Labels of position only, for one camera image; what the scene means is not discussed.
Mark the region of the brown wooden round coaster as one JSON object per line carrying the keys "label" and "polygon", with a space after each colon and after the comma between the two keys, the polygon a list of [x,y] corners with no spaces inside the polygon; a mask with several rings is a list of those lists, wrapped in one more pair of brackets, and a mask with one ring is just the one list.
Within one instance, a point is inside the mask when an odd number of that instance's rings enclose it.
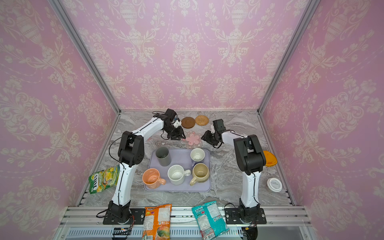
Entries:
{"label": "brown wooden round coaster", "polygon": [[192,117],[185,117],[185,118],[182,119],[181,123],[182,123],[182,127],[183,128],[191,129],[191,128],[193,128],[195,126],[196,121]]}

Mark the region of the pink flower silicone coaster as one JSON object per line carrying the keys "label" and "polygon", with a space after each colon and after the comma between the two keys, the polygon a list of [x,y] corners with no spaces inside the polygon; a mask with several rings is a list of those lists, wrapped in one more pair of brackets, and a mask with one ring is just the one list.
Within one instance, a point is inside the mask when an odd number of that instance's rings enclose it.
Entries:
{"label": "pink flower silicone coaster", "polygon": [[188,132],[184,140],[188,149],[200,148],[202,146],[201,136],[193,131]]}

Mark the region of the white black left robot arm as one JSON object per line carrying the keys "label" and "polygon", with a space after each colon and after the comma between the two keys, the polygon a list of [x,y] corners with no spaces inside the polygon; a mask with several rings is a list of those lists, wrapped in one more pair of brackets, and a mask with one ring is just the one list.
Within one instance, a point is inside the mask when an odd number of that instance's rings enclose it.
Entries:
{"label": "white black left robot arm", "polygon": [[167,133],[167,140],[182,140],[186,136],[176,112],[168,109],[156,113],[142,127],[122,134],[118,150],[119,176],[115,193],[104,216],[104,225],[132,224],[131,188],[138,165],[145,156],[145,141],[158,131]]}

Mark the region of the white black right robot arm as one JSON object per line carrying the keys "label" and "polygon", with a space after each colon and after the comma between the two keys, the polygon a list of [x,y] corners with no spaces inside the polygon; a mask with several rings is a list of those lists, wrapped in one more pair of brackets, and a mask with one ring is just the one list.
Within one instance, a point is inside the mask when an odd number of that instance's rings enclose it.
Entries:
{"label": "white black right robot arm", "polygon": [[236,161],[243,176],[243,189],[239,200],[240,219],[255,224],[266,224],[264,210],[259,201],[259,180],[266,165],[266,157],[256,135],[244,136],[233,131],[212,133],[206,131],[202,140],[219,148],[222,144],[234,147]]}

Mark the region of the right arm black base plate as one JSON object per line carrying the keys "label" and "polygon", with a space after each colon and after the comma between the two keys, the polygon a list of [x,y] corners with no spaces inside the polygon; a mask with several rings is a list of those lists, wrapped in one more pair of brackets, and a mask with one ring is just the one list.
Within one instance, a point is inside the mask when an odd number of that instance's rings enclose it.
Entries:
{"label": "right arm black base plate", "polygon": [[267,223],[265,212],[262,208],[225,208],[225,219],[228,225],[264,225]]}

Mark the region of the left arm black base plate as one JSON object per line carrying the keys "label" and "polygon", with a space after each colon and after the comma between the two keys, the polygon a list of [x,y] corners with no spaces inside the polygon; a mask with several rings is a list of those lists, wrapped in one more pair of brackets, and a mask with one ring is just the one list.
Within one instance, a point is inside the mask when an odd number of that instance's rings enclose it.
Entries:
{"label": "left arm black base plate", "polygon": [[112,211],[107,210],[104,217],[104,225],[142,225],[145,218],[144,208],[129,208],[122,211],[123,215],[114,215]]}

